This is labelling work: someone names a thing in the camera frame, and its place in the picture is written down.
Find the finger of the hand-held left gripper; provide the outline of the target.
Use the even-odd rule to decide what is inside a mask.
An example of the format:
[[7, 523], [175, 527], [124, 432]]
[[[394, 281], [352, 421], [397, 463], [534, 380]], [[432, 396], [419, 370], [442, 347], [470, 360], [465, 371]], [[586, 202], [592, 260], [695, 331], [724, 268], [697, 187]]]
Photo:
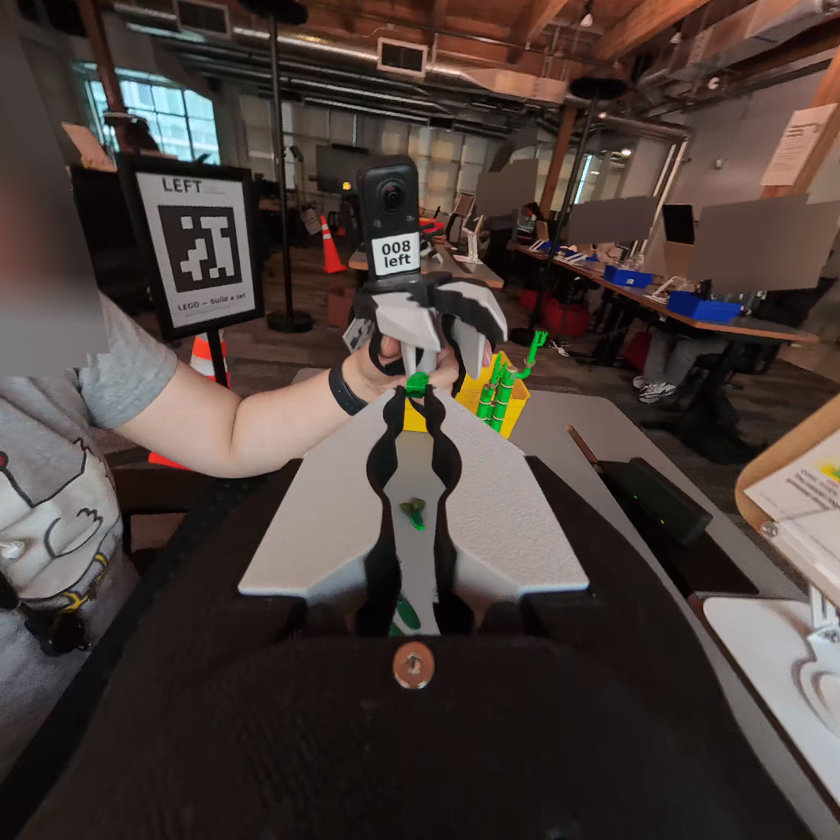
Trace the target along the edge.
[[373, 295], [374, 320], [380, 332], [401, 345], [407, 377], [432, 374], [440, 352], [440, 329], [436, 312], [426, 308], [407, 292]]
[[456, 384], [477, 379], [487, 347], [508, 340], [508, 323], [487, 284], [470, 278], [423, 278], [421, 300], [431, 312], [434, 333], [452, 348], [458, 363]]

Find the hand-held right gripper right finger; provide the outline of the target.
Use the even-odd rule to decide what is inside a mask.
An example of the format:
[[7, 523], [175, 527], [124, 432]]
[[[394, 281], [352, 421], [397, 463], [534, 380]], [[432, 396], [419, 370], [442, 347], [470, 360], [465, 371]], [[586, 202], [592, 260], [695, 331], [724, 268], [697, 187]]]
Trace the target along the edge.
[[469, 635], [498, 604], [582, 593], [590, 579], [534, 474], [539, 464], [446, 392], [423, 409], [442, 483], [434, 533], [441, 635]]

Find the person's left hand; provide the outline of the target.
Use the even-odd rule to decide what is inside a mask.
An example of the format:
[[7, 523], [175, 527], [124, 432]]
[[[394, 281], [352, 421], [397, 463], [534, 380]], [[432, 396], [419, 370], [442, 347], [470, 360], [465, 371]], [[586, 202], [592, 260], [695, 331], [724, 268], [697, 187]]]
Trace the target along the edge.
[[[385, 368], [396, 367], [403, 361], [401, 345], [394, 339], [383, 337], [374, 341], [375, 336], [364, 342], [342, 363], [345, 381], [352, 391], [368, 404], [399, 386], [405, 386], [408, 378], [405, 373], [388, 373]], [[461, 381], [460, 361], [457, 349], [446, 343], [437, 355], [437, 367], [429, 376], [429, 391], [432, 388], [449, 394]]]

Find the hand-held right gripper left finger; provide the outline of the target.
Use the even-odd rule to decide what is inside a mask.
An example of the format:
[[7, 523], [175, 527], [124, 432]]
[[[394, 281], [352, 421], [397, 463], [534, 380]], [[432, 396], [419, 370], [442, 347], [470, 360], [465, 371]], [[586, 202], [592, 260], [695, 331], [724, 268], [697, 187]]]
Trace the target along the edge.
[[330, 604], [362, 636], [384, 636], [402, 591], [392, 503], [404, 390], [369, 404], [302, 459], [238, 583], [247, 596]]

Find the instruction sheet on board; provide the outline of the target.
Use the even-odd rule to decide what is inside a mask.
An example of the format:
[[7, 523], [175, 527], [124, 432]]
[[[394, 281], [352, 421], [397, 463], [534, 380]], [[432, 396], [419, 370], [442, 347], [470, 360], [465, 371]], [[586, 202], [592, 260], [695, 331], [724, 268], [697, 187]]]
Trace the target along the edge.
[[735, 498], [753, 530], [838, 606], [838, 395], [747, 464]]

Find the person's left forearm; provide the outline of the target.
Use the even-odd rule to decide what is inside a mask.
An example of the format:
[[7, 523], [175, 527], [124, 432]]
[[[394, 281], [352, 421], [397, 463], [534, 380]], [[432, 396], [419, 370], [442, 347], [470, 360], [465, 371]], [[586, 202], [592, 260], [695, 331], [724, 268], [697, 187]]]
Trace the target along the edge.
[[304, 456], [349, 420], [328, 373], [241, 398], [179, 363], [163, 391], [116, 432], [200, 474], [246, 478]]

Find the black rectangular device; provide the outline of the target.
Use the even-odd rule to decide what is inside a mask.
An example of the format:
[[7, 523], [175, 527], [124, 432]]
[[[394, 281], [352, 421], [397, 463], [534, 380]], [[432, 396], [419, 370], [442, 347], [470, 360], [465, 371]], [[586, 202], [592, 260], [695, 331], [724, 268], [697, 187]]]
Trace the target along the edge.
[[687, 547], [707, 531], [712, 514], [644, 458], [601, 460], [602, 477], [679, 545]]

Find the wall mounted screen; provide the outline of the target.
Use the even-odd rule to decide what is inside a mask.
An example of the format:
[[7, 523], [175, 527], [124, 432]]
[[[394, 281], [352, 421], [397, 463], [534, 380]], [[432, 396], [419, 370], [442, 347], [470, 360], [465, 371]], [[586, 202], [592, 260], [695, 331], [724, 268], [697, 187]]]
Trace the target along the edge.
[[316, 146], [316, 181], [318, 190], [341, 194], [354, 188], [355, 173], [371, 156], [365, 147], [345, 143]]

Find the long wooden desk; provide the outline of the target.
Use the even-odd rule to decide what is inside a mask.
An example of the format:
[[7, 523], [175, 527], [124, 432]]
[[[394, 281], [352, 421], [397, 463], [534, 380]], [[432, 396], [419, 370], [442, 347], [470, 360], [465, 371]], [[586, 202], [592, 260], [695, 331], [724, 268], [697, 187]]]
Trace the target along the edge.
[[818, 336], [809, 332], [788, 328], [782, 324], [761, 321], [755, 318], [736, 317], [726, 323], [708, 322], [688, 317], [684, 314], [668, 310], [667, 305], [655, 301], [641, 294], [638, 290], [630, 287], [617, 286], [605, 280], [603, 273], [598, 273], [590, 267], [584, 266], [582, 262], [570, 262], [567, 259], [551, 259], [546, 253], [534, 251], [516, 243], [509, 243], [508, 250], [522, 253], [525, 256], [536, 259], [544, 264], [550, 264], [552, 268], [564, 268], [573, 271], [576, 276], [585, 278], [596, 283], [605, 291], [610, 291], [615, 297], [618, 296], [634, 305], [635, 310], [642, 308], [654, 313], [657, 318], [675, 320], [689, 328], [703, 330], [713, 333], [723, 333], [743, 336], [743, 340], [769, 340], [781, 343], [819, 343]]

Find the orange traffic cone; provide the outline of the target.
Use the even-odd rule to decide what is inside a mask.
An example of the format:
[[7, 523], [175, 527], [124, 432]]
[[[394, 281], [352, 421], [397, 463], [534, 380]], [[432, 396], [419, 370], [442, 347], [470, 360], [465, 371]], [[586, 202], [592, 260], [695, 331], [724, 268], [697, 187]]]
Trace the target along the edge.
[[346, 271], [347, 266], [341, 260], [339, 251], [333, 240], [327, 218], [324, 215], [321, 215], [320, 222], [322, 231], [323, 270], [329, 275]]
[[212, 382], [230, 387], [227, 345], [222, 329], [199, 333], [193, 338], [190, 367]]

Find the yellow storage bin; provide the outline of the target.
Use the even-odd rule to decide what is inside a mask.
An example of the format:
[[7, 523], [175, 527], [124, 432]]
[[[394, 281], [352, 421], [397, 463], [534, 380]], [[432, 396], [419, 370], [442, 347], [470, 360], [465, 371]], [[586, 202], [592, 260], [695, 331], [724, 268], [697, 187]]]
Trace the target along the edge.
[[[497, 360], [497, 357], [502, 359], [503, 364], [510, 364], [510, 360], [504, 351], [494, 353], [491, 364], [482, 369], [481, 375], [478, 379], [473, 379], [469, 376], [465, 377], [460, 392], [456, 396], [456, 401], [473, 414], [476, 414], [478, 411], [480, 393], [484, 384], [486, 384], [490, 379], [492, 368]], [[504, 438], [510, 437], [511, 432], [518, 422], [529, 398], [530, 391], [527, 387], [527, 381], [517, 379], [513, 383], [508, 401], [507, 412], [504, 417], [503, 424], [500, 427], [500, 434]], [[421, 416], [421, 414], [408, 401], [406, 401], [405, 404], [403, 431], [417, 433], [425, 433], [427, 431], [424, 417]]]

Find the black wristband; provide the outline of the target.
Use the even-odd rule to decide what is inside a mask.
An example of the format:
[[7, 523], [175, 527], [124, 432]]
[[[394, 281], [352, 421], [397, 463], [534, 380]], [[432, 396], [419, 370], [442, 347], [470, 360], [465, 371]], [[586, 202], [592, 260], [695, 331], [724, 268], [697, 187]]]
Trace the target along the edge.
[[338, 406], [349, 416], [364, 410], [368, 403], [358, 397], [345, 381], [342, 365], [336, 364], [329, 370], [329, 389]]

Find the white rounded tray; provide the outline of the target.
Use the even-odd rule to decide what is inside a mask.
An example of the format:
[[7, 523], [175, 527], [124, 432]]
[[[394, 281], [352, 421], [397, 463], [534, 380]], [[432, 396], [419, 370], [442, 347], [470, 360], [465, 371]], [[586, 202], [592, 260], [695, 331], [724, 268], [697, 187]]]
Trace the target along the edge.
[[702, 613], [828, 801], [838, 805], [837, 606], [813, 587], [808, 603], [716, 596], [703, 602]]

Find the black framed marker sign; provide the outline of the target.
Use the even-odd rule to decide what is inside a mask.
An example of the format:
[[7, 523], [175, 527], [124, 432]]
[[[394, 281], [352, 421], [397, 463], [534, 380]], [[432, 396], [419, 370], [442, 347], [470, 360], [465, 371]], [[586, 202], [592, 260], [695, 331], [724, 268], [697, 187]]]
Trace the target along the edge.
[[166, 341], [205, 335], [229, 386], [222, 331], [265, 315], [250, 170], [119, 154], [118, 175]]

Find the paper wall notice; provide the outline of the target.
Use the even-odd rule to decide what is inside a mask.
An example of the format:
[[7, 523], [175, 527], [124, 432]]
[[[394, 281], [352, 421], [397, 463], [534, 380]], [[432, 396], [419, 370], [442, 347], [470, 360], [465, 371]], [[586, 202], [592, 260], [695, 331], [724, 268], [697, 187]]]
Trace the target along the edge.
[[815, 121], [789, 122], [762, 175], [762, 186], [792, 186], [822, 133]]

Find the person's grey printed shirt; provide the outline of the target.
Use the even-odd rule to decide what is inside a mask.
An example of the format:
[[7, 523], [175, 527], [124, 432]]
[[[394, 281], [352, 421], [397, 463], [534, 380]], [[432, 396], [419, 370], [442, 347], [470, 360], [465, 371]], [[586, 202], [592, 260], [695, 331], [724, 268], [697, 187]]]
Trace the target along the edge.
[[3, 779], [139, 579], [93, 430], [139, 415], [177, 358], [110, 299], [100, 302], [106, 353], [47, 377], [2, 378]]

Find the red bag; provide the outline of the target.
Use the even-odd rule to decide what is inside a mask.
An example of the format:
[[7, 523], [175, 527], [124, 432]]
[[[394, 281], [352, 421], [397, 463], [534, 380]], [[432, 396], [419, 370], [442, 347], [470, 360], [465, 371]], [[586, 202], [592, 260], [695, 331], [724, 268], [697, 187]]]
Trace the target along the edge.
[[583, 304], [560, 303], [551, 298], [542, 308], [542, 327], [552, 335], [571, 339], [585, 336], [591, 321], [591, 313]]

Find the black pole stand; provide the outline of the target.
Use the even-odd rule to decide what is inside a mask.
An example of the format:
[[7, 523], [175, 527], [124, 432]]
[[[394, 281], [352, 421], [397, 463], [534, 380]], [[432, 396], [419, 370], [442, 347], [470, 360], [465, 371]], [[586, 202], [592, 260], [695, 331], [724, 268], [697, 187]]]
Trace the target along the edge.
[[298, 311], [293, 304], [291, 277], [291, 254], [287, 219], [287, 176], [286, 147], [284, 143], [284, 122], [280, 93], [280, 71], [278, 66], [278, 24], [301, 26], [308, 21], [308, 10], [303, 2], [296, 1], [240, 1], [239, 4], [250, 14], [264, 18], [268, 23], [269, 64], [272, 86], [272, 148], [275, 176], [279, 187], [279, 226], [281, 267], [285, 305], [266, 315], [269, 329], [280, 333], [307, 333], [313, 328], [312, 315]]

